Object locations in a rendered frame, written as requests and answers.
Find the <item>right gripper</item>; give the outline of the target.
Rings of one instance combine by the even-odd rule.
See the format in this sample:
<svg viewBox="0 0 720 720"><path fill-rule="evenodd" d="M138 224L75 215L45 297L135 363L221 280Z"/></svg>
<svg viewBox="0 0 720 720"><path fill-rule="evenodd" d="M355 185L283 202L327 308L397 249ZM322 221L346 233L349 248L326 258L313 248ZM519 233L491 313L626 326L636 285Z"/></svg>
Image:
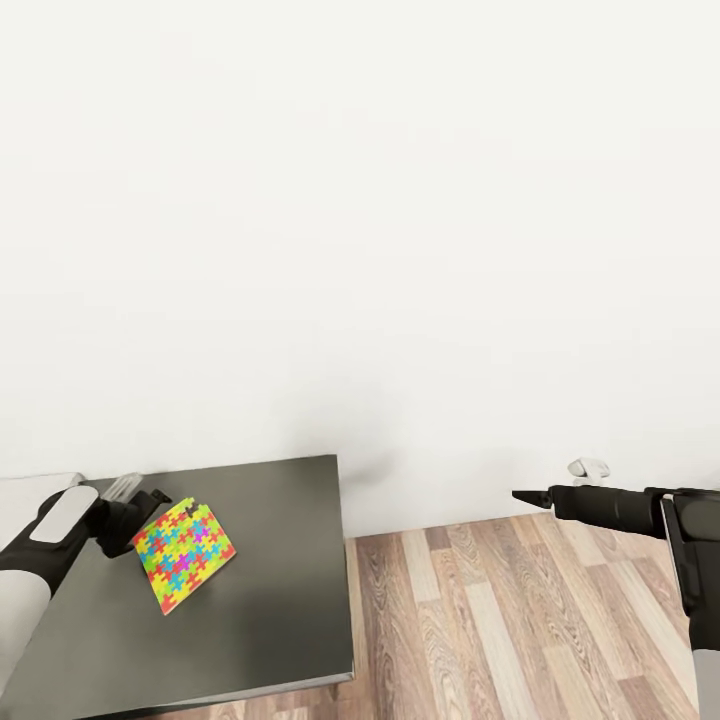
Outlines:
<svg viewBox="0 0 720 720"><path fill-rule="evenodd" d="M607 529L627 532L617 513L619 488L598 485L553 485L545 490L516 490L515 499L545 510L555 510L556 518L580 521Z"/></svg>

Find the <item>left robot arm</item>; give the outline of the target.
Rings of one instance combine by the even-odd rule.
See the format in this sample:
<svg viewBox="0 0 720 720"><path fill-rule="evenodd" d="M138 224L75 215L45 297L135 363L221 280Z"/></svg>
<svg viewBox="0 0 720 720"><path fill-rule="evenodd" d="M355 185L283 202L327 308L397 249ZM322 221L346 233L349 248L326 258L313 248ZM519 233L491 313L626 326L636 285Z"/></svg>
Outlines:
<svg viewBox="0 0 720 720"><path fill-rule="evenodd" d="M103 496L91 486L66 488L0 550L0 694L86 540L121 555L161 503L173 502L155 489L123 503L141 479L121 475Z"/></svg>

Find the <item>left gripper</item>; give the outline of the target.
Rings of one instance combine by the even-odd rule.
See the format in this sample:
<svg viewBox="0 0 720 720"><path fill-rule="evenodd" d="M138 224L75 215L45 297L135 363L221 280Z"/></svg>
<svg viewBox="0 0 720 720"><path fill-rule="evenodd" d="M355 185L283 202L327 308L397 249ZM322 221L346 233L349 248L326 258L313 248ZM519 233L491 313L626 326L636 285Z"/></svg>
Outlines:
<svg viewBox="0 0 720 720"><path fill-rule="evenodd" d="M108 556L121 555L132 544L134 536L143 529L144 524L161 506L161 503L172 502L170 497L158 489L152 493L139 491L128 503L117 502L123 506L125 512L120 527L109 536L94 538L97 538L96 542Z"/></svg>

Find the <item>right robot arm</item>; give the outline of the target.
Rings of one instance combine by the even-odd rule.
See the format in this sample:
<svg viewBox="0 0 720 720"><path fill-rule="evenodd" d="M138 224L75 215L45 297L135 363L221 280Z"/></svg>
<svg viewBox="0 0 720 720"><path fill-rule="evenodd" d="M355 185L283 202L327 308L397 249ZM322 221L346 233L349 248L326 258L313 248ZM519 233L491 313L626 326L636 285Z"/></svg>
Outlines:
<svg viewBox="0 0 720 720"><path fill-rule="evenodd" d="M605 461L581 457L573 486L516 490L515 499L556 518L667 540L694 658L700 720L720 720L720 490L603 487Z"/></svg>

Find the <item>jigsaw puzzle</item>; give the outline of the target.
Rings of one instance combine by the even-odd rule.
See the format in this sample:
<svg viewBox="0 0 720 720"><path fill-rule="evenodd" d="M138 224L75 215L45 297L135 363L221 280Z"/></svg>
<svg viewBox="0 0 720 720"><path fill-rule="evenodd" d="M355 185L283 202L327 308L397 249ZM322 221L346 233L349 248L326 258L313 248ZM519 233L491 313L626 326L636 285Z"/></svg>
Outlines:
<svg viewBox="0 0 720 720"><path fill-rule="evenodd" d="M165 615L237 554L208 505L199 505L189 517L186 508L194 502L181 501L132 542Z"/></svg>

